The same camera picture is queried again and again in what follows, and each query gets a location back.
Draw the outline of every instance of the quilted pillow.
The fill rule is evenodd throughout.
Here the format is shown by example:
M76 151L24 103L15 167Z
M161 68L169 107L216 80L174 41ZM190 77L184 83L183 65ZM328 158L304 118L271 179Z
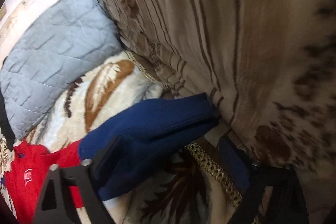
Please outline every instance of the quilted pillow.
M17 139L36 126L69 83L121 51L101 0L60 0L23 34L0 72Z

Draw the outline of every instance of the gold embroidered trim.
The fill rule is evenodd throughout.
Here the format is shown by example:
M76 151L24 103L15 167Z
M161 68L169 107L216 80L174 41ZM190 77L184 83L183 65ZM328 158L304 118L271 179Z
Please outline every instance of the gold embroidered trim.
M242 201L242 196L235 188L224 170L216 162L214 162L197 143L192 142L187 145L186 148L197 161L198 165L209 175L213 176L222 185L227 195L229 196L230 203L232 206L237 208ZM253 224L259 223L260 222L258 217L255 216Z
M130 61L132 63L134 63L139 71L149 80L151 81L152 83L157 83L158 81L153 77L151 76L147 71L146 69L137 61L137 59L134 57L133 53L132 52L129 52L129 51L125 51L125 53L127 54L128 58L130 59Z

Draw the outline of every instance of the metal bolt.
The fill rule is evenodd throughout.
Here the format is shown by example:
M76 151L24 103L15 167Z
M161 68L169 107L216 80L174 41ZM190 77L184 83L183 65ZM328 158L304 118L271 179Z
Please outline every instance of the metal bolt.
M83 165L83 166L88 166L88 165L90 165L91 163L92 163L92 160L90 160L90 159L86 159L86 160L82 160L81 165Z
M53 165L50 165L50 166L49 166L49 169L50 169L51 171L56 171L58 167L59 167L58 164L53 164Z

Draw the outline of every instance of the red cloth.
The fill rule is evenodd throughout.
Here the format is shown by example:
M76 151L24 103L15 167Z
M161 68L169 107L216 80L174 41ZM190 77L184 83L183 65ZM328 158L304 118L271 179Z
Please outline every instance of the red cloth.
M21 224L31 224L33 221L49 166L58 164L66 168L80 164L79 143L80 140L55 153L49 153L43 145L29 145L26 141L14 147L15 158L11 163L11 171L5 172L5 184ZM78 187L71 186L70 190L75 207L83 207Z

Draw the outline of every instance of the brown striped blanket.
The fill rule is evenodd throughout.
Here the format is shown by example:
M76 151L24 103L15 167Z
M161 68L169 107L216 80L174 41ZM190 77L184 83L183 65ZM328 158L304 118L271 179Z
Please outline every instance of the brown striped blanket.
M222 135L293 164L311 223L336 201L335 0L104 0L121 39L174 95L207 92Z

